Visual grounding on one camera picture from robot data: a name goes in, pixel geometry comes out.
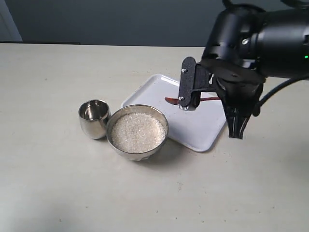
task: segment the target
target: gray wall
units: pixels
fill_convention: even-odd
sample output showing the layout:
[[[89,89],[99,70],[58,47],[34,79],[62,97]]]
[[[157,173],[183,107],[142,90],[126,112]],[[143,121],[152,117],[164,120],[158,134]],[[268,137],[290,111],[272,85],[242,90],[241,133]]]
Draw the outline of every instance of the gray wall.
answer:
[[[280,0],[234,0],[267,10]],[[6,0],[24,41],[204,46],[221,0]]]

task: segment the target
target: table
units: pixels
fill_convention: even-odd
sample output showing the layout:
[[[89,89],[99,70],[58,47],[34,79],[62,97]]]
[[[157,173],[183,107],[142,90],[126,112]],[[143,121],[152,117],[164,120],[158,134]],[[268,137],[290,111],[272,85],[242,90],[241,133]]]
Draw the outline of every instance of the table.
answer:
[[[80,129],[78,108],[115,112],[150,75],[179,79],[203,48],[0,44],[0,231],[307,232],[309,82],[282,90],[244,140],[174,141],[143,162]],[[265,92],[282,82],[269,78]]]

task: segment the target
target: screw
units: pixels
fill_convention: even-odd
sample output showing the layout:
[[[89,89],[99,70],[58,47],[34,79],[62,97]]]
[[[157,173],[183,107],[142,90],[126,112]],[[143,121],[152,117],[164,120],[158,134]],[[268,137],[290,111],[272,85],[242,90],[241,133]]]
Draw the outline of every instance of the screw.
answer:
[[[244,39],[241,43],[242,43],[243,45],[246,45],[248,42],[249,42],[248,39]]]

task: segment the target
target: table surface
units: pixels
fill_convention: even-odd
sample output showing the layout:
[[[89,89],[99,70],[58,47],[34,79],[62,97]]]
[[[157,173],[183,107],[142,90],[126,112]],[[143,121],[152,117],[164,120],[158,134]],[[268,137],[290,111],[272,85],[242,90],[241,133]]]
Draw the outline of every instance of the table surface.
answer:
[[[203,48],[0,44],[0,231],[307,232],[309,82],[282,90],[244,140],[143,162],[87,138],[78,108],[115,112],[149,76],[179,79]],[[269,78],[265,92],[282,82]]]

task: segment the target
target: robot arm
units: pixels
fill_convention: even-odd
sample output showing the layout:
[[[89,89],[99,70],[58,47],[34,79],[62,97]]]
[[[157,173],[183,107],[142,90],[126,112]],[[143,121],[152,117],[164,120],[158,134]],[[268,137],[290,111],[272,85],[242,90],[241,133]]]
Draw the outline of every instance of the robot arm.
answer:
[[[225,111],[229,137],[243,138],[251,117],[276,92],[309,78],[309,4],[282,0],[290,10],[266,12],[250,4],[226,7],[213,26],[199,63],[182,63],[178,106],[195,110],[201,92],[216,92]],[[289,78],[260,96],[268,76]]]

